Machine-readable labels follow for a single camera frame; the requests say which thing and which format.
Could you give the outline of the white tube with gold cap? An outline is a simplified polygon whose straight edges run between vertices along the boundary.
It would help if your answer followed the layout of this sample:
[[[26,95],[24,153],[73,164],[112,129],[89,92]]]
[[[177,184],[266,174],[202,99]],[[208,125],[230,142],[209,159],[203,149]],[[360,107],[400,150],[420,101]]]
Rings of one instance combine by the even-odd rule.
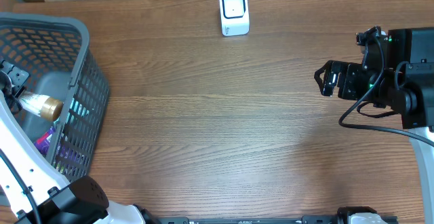
[[[18,101],[25,111],[46,119],[49,122],[54,122],[60,117],[64,106],[61,100],[28,91],[21,93],[18,97]]]

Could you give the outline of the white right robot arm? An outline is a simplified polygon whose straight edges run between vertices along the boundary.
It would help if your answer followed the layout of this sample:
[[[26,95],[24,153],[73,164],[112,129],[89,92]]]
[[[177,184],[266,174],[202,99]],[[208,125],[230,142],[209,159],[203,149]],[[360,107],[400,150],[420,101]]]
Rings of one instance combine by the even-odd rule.
[[[433,222],[433,28],[391,29],[373,26],[356,34],[361,63],[327,61],[314,79],[323,96],[352,100],[353,105],[338,120],[340,126],[375,130],[409,138],[422,189],[425,223]],[[390,108],[374,118],[401,116],[401,129],[348,124],[345,118],[368,104]]]

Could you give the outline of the purple pad package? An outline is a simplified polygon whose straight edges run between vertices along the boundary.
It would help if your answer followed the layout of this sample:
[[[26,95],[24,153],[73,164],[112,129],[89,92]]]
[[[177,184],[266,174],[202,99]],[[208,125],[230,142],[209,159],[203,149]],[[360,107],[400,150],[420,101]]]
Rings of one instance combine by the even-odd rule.
[[[41,155],[47,155],[48,150],[50,149],[52,136],[55,132],[56,129],[52,126],[33,143]]]

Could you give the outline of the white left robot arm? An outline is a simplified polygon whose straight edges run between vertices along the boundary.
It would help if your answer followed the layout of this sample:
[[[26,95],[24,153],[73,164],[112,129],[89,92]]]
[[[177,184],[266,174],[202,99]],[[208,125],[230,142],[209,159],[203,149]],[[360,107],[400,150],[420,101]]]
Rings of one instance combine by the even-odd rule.
[[[109,85],[87,58],[1,58],[1,186],[21,223],[143,223],[88,176]]]

